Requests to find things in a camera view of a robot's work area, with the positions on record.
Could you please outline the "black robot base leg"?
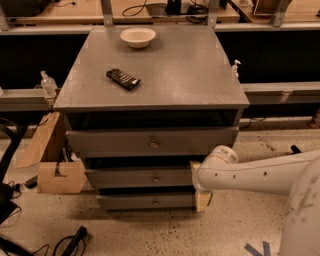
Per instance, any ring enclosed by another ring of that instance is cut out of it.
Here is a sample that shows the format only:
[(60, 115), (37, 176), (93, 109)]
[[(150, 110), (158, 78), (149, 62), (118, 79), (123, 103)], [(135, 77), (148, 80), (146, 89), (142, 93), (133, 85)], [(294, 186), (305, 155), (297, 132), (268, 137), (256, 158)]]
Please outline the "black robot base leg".
[(302, 153), (301, 150), (296, 146), (296, 145), (292, 145), (290, 147), (291, 151), (292, 151), (292, 154), (299, 154), (299, 153)]

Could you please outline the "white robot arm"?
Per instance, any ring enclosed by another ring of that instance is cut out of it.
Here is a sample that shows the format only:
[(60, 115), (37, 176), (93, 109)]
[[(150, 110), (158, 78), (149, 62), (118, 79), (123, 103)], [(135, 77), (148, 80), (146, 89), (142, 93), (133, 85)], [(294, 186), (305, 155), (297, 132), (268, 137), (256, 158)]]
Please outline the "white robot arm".
[(241, 163), (227, 146), (216, 147), (202, 162), (190, 163), (196, 208), (203, 194), (218, 189), (288, 197), (279, 256), (320, 255), (320, 151)]

